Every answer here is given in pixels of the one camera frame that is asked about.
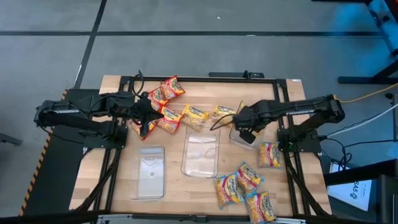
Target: wooden tabletop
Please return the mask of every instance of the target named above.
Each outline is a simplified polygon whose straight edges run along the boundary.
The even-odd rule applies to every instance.
[[[116,92],[119,87],[120,76],[105,75],[100,93]],[[160,82],[145,82],[144,91],[151,91],[159,87]],[[168,108],[181,113],[186,104],[191,104],[203,111],[212,112],[215,105],[223,105],[237,109],[239,102],[244,100],[248,105],[261,99],[273,100],[274,92],[271,84],[266,83],[211,83],[211,82],[181,82],[186,93],[171,100]],[[287,80],[289,98],[291,101],[305,99],[302,82],[300,80]],[[306,120],[308,115],[294,116],[295,124]],[[276,142],[277,122],[267,126],[264,138],[269,142]],[[158,214],[194,214],[194,215],[248,215],[244,203],[229,205],[224,209],[218,208],[217,197],[213,179],[188,177],[181,173],[183,145],[186,126],[181,124],[175,134],[156,127],[152,133],[141,141],[138,135],[129,129],[126,147],[122,150],[119,163],[116,185],[112,201],[112,212],[122,213],[158,213]],[[237,170],[245,161],[249,166],[258,171],[266,181],[263,182],[258,192],[268,190],[272,208],[278,216],[291,216],[289,188],[287,185],[286,170],[258,167],[258,151],[251,151],[229,141],[227,127],[221,128],[220,150],[218,157],[218,176],[228,175]],[[166,175],[165,195],[159,200],[131,200],[130,199],[130,170],[132,151],[137,146],[161,145],[165,148]],[[104,149],[93,149],[81,161],[80,170],[73,191],[70,208],[79,206],[98,183]],[[322,168],[319,159],[312,153],[300,153],[302,160],[305,183],[315,200],[322,208],[331,213]],[[303,213],[300,191],[297,186],[296,196],[298,209]],[[100,208],[104,208],[108,186],[104,187]]]

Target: snack bag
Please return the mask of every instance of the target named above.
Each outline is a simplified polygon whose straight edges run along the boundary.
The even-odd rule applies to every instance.
[[[253,197],[245,196],[245,201],[249,211],[250,223],[266,223],[276,219],[268,192],[255,194]]]
[[[214,184],[216,185],[218,206],[220,206],[220,209],[232,203],[243,202],[243,198],[236,188],[236,173],[215,178]]]
[[[218,121],[222,116],[225,116],[227,114],[236,114],[235,110],[232,110],[231,108],[227,108],[225,106],[220,106],[216,105],[216,109],[213,112],[213,115],[211,115],[211,120],[213,122]],[[223,124],[227,124],[232,121],[232,116],[227,116],[223,118],[220,122]]]
[[[157,120],[157,125],[173,134],[180,126],[182,115],[166,107],[163,107],[160,112],[164,117]]]
[[[278,150],[278,143],[263,142],[260,145],[260,167],[282,168]]]
[[[149,132],[148,132],[148,134],[147,135],[145,135],[144,137],[142,137],[141,135],[140,135],[140,128],[141,128],[141,125],[137,125],[136,123],[134,123],[132,120],[130,120],[130,126],[136,131],[136,133],[138,134],[138,137],[141,139],[141,140],[144,140],[146,137],[148,137],[148,135],[154,130],[154,128],[155,128],[155,125],[152,123],[152,122],[149,122],[148,123],[148,127],[149,127]]]
[[[177,76],[173,76],[164,82],[160,82],[160,88],[166,100],[176,98],[178,95],[185,93],[184,89],[177,81]]]
[[[196,130],[202,130],[205,121],[209,117],[208,112],[203,112],[199,109],[192,107],[191,105],[185,106],[184,110],[182,111],[182,122],[193,127]]]
[[[162,106],[165,106],[169,101],[166,100],[162,90],[156,88],[148,93],[148,99],[150,99],[150,103],[154,110],[160,111]]]
[[[261,181],[264,181],[264,178],[243,162],[237,171],[236,180],[239,186],[244,189],[246,195],[251,197],[256,193],[257,188],[260,186]]]

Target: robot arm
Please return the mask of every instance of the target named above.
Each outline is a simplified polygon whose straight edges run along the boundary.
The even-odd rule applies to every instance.
[[[259,132],[269,123],[277,121],[287,115],[310,114],[314,115],[301,125],[294,125],[289,130],[289,142],[317,129],[324,123],[339,123],[344,119],[345,113],[338,100],[333,95],[318,97],[311,100],[292,101],[279,103],[275,100],[260,100],[251,106],[243,107],[233,116],[235,129],[240,132],[240,137],[248,143],[255,140],[253,131]]]
[[[116,119],[112,121],[96,122],[90,116],[114,116],[117,118],[132,119],[141,125],[140,135],[145,136],[148,131],[148,122],[162,118],[163,115],[154,110],[148,99],[148,92],[143,92],[135,102],[135,94],[119,91],[93,95],[80,101],[50,101],[46,100],[36,108],[34,122],[42,128],[47,126],[65,125],[84,129],[85,144],[88,147],[110,148],[124,146],[127,129],[118,125]],[[84,118],[73,114],[81,113]]]

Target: transparent plastic box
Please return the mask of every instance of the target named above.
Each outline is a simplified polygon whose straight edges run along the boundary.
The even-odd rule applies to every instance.
[[[247,105],[245,105],[245,103],[243,101],[241,101],[241,103],[239,104],[238,113],[241,111],[243,106],[247,106]],[[265,130],[266,130],[266,128],[261,130],[259,133],[256,133],[255,131],[253,131],[252,133],[256,136],[256,139],[254,140],[254,142],[249,144],[245,140],[243,140],[241,137],[239,137],[239,131],[235,130],[235,127],[233,126],[231,128],[231,131],[229,132],[229,139],[231,140],[232,143],[237,144],[242,147],[245,147],[246,149],[258,150],[258,149],[260,149],[261,143],[266,141],[265,137],[264,137]]]
[[[220,130],[197,131],[187,126],[181,172],[191,177],[213,178],[218,173]]]
[[[158,199],[165,192],[165,153],[162,146],[133,149],[130,173],[130,199]]]

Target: table leg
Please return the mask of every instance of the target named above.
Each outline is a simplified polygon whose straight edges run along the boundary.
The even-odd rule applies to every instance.
[[[16,146],[20,146],[22,144],[22,140],[13,138],[11,136],[8,136],[7,134],[2,133],[0,133],[0,142],[8,142]]]
[[[325,174],[323,177],[325,179],[326,186],[331,186],[352,183],[360,180],[376,179],[379,178],[381,174],[397,177],[398,160],[392,159],[363,167]]]
[[[338,77],[338,83],[393,85],[398,83],[398,78],[388,78],[388,76],[392,75],[396,71],[398,71],[398,60],[391,63],[373,77]]]

